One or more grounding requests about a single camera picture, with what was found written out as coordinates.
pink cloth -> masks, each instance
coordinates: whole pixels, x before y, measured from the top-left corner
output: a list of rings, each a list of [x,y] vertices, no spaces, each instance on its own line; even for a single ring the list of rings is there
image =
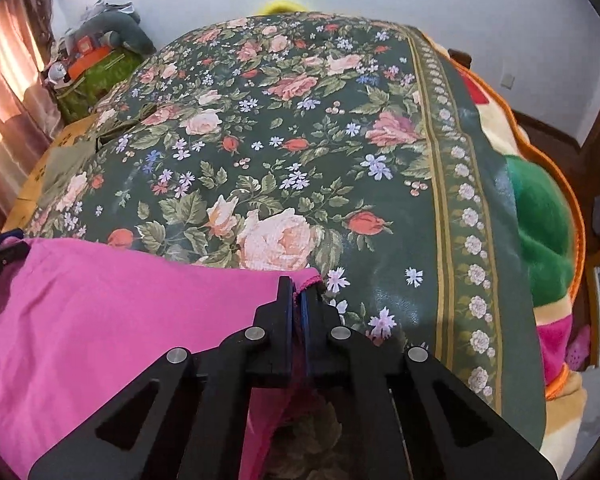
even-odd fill
[[[28,243],[0,276],[0,454],[21,479],[170,348],[200,352],[250,326],[279,276],[298,291],[320,280],[314,269],[210,269],[70,238]],[[252,395],[240,478],[259,475],[291,394]]]
[[[562,370],[572,321],[573,317],[569,314],[558,321],[537,327],[544,367],[544,384],[553,381]]]

white wall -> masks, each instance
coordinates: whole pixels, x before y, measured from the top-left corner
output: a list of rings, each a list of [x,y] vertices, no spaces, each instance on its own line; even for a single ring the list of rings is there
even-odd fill
[[[95,1],[58,3],[72,24]],[[193,28],[254,14],[270,0],[131,1],[145,32],[162,47]],[[437,42],[469,52],[474,70],[513,108],[580,141],[600,108],[600,18],[588,0],[297,1],[312,10],[415,25]],[[54,25],[54,32],[64,32]],[[504,71],[516,78],[510,91],[499,86]]]

pink curtain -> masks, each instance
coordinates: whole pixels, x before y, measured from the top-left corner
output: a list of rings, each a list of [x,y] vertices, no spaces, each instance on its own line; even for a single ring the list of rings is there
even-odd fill
[[[27,14],[30,0],[0,0],[0,227],[20,187],[62,127],[42,86],[39,30]]]

green floral fabric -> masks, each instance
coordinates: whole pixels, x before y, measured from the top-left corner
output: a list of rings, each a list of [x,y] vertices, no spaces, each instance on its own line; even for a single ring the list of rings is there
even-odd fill
[[[158,110],[68,175],[31,235],[215,267],[315,266],[344,324],[395,351],[429,348],[539,446],[540,352],[506,162],[419,31],[317,13],[232,20],[165,47],[110,102],[88,135]]]

metal rivet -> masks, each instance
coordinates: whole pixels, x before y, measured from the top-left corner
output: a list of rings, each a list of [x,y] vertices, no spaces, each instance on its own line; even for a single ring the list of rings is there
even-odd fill
[[[244,331],[244,336],[251,341],[257,341],[258,339],[262,339],[264,337],[264,329],[259,326],[252,326]]]
[[[351,330],[346,326],[335,326],[331,329],[331,337],[334,339],[349,339],[351,337]]]
[[[416,361],[417,363],[422,363],[427,360],[427,357],[429,357],[429,353],[424,348],[419,346],[409,348],[407,355],[409,356],[409,359]]]
[[[184,348],[172,348],[167,352],[167,361],[172,364],[178,364],[187,358],[187,351]]]

